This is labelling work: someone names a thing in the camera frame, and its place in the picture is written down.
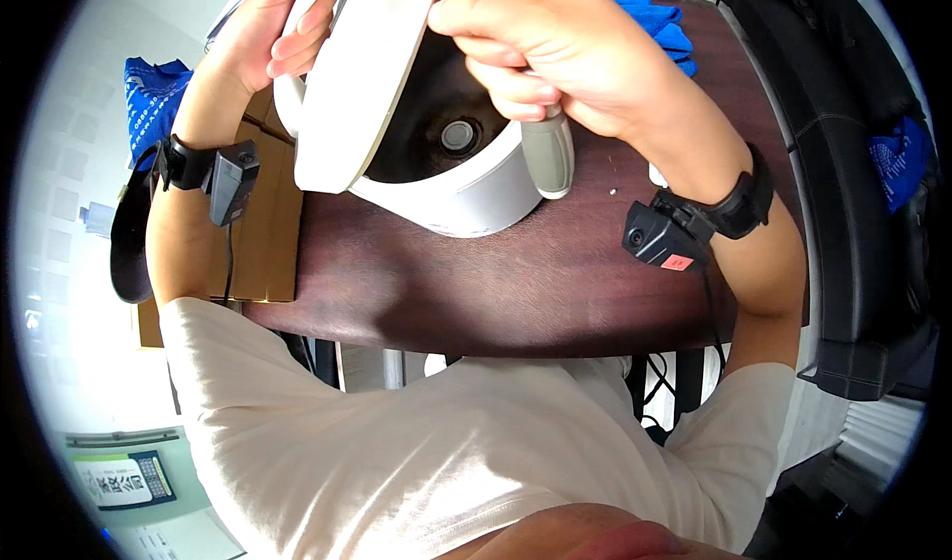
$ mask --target gray handle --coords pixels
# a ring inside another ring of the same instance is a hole
[[[532,182],[545,198],[568,194],[575,173],[575,152],[562,108],[541,122],[523,122],[523,154]]]

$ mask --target black leather chair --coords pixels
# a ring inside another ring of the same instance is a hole
[[[856,0],[719,1],[744,28],[802,166],[820,284],[820,339],[802,377],[847,399],[879,399],[938,334],[927,237],[939,170],[933,157],[919,193],[890,215],[867,141],[902,115],[922,123],[922,109]]]

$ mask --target red sticker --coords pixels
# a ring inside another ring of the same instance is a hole
[[[661,263],[661,268],[670,268],[671,270],[684,270],[691,266],[691,263],[694,262],[693,258],[688,258],[687,256],[678,256],[677,254],[672,254],[667,257],[667,260]]]

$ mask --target hand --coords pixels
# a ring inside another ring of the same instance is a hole
[[[540,120],[561,99],[593,132],[623,136],[671,85],[693,85],[612,0],[439,0],[428,21],[514,120]],[[540,78],[518,70],[527,64]]]
[[[248,95],[282,74],[304,74],[327,39],[336,1],[317,0],[295,30],[282,37],[294,0],[245,0],[219,32],[206,60],[232,75]]]

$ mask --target blue cloth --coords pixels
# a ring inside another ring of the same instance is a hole
[[[133,162],[172,132],[175,113],[190,79],[191,70],[179,60],[159,66],[142,58],[125,60],[125,111]],[[143,161],[139,170],[151,167],[152,159],[154,155]]]
[[[929,135],[915,120],[905,116],[890,135],[869,139],[869,154],[883,181],[890,213],[896,212],[916,193],[931,153]]]
[[[677,6],[658,6],[651,0],[614,0],[631,18],[642,26],[658,42],[669,58],[688,76],[698,72],[698,65],[691,60],[694,50],[691,41],[676,23],[681,20]]]

